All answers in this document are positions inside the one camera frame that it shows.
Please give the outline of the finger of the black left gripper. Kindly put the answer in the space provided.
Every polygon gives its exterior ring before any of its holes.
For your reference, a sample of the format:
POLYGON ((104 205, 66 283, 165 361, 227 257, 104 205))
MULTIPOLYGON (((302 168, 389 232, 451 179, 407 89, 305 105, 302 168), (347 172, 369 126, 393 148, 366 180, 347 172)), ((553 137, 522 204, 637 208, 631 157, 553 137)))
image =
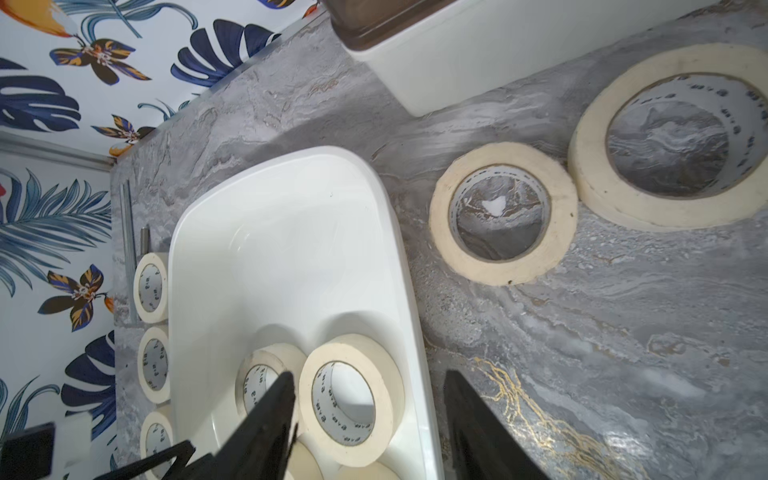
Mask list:
POLYGON ((189 440, 182 441, 149 457, 131 463, 125 467, 96 477, 96 480, 129 480, 141 474, 148 474, 153 468, 170 462, 171 465, 163 479, 176 479, 187 469, 196 448, 189 440))

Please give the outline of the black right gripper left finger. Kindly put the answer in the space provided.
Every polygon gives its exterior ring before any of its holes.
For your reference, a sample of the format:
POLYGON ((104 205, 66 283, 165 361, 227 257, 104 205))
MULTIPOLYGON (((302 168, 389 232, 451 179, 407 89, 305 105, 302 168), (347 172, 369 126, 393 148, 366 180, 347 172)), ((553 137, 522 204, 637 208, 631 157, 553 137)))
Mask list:
POLYGON ((294 376, 284 372, 214 455, 205 455, 175 479, 282 479, 296 439, 292 425, 294 376))

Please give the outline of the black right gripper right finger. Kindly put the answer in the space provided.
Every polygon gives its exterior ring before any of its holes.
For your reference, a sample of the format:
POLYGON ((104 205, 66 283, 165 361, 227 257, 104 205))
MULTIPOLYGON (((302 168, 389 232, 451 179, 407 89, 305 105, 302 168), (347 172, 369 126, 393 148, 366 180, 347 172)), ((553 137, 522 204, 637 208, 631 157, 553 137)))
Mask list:
POLYGON ((545 479, 476 390, 457 370, 443 386, 453 468, 459 479, 545 479))

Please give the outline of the white plastic storage tray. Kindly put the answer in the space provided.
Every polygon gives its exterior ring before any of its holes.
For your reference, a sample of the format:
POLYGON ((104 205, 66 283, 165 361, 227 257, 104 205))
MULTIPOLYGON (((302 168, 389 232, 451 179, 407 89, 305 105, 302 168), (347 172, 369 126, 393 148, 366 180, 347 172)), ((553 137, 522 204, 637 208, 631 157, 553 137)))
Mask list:
POLYGON ((440 479, 443 461, 421 323, 398 219, 373 168, 339 147, 262 162, 187 208, 169 254, 173 428, 199 455, 240 424, 235 384, 254 350, 305 353, 344 334, 380 344, 405 406, 382 462, 440 479))

